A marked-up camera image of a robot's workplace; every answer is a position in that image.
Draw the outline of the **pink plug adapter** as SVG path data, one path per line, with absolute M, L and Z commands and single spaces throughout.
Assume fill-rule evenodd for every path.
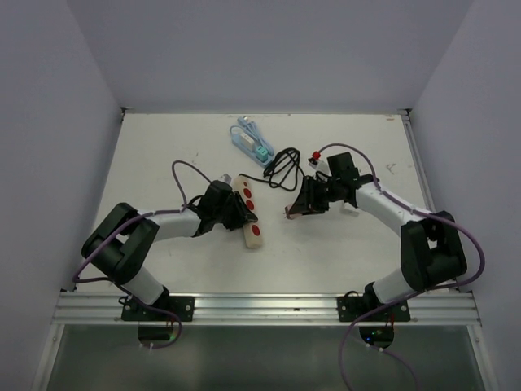
M 301 216 L 301 213 L 298 213 L 298 212 L 292 212 L 291 211 L 291 206 L 290 205 L 287 205 L 285 208 L 284 208 L 284 216 L 286 219 L 288 220 L 294 220 L 298 217 Z

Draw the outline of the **beige power strip red sockets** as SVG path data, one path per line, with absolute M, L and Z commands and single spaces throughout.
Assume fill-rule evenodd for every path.
M 260 223 L 253 221 L 252 216 L 256 212 L 256 204 L 252 194 L 252 186 L 243 175 L 238 175 L 232 182 L 232 187 L 237 191 L 247 208 L 248 222 L 243 226 L 245 245 L 248 249 L 257 250 L 263 245 L 263 237 Z

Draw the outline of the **large white charger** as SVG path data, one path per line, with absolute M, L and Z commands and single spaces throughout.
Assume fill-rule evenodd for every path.
M 352 217 L 357 217 L 359 215 L 358 211 L 352 209 L 351 207 L 348 207 L 346 204 L 341 205 L 340 212 Z

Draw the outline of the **teal plug adapter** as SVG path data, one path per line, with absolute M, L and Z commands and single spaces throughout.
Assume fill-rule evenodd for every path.
M 255 149 L 255 156 L 258 159 L 258 161 L 264 163 L 269 159 L 270 154 L 269 154 L 269 151 L 265 147 L 260 145 Z

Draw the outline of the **white adapter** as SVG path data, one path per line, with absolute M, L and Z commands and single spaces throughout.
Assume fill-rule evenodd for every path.
M 250 137 L 247 133 L 242 132 L 239 135 L 239 139 L 240 139 L 241 144 L 243 146 L 245 146 L 245 148 L 249 149 L 250 151 L 252 151 L 253 148 L 255 147 L 255 140 L 252 137 Z

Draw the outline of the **light blue power strip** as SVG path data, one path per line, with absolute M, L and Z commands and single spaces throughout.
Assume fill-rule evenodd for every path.
M 248 158 L 266 168 L 274 158 L 274 148 L 262 135 L 256 122 L 243 121 L 229 128 L 233 145 Z

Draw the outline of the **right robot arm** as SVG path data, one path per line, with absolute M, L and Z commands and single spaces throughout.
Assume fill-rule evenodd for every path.
M 447 213 L 416 209 L 380 185 L 374 174 L 360 174 L 352 156 L 343 152 L 322 160 L 314 152 L 313 176 L 303 178 L 287 218 L 324 214 L 341 201 L 376 217 L 400 239 L 400 265 L 391 274 L 366 285 L 359 297 L 344 296 L 345 307 L 356 315 L 382 319 L 392 302 L 463 275 L 467 270 L 461 240 Z

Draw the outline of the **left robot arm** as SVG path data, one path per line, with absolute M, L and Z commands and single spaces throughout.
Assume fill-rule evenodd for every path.
M 93 265 L 105 280 L 131 296 L 148 318 L 173 321 L 179 316 L 169 290 L 144 266 L 153 243 L 196 238 L 216 225 L 235 231 L 257 221 L 238 191 L 214 180 L 203 195 L 179 209 L 140 212 L 127 203 L 117 204 L 84 242 L 81 255 L 86 266 Z

